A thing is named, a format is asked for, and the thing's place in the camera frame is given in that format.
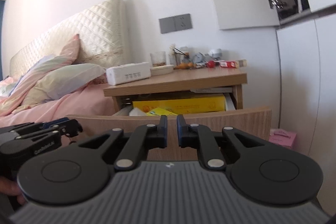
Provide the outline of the person's hand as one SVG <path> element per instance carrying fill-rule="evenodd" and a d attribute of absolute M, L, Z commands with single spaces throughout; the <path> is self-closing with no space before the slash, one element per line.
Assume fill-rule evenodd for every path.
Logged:
<path fill-rule="evenodd" d="M 7 196 L 14 196 L 17 198 L 19 204 L 23 205 L 26 203 L 25 198 L 18 186 L 14 181 L 11 181 L 5 177 L 0 177 L 0 192 Z"/>

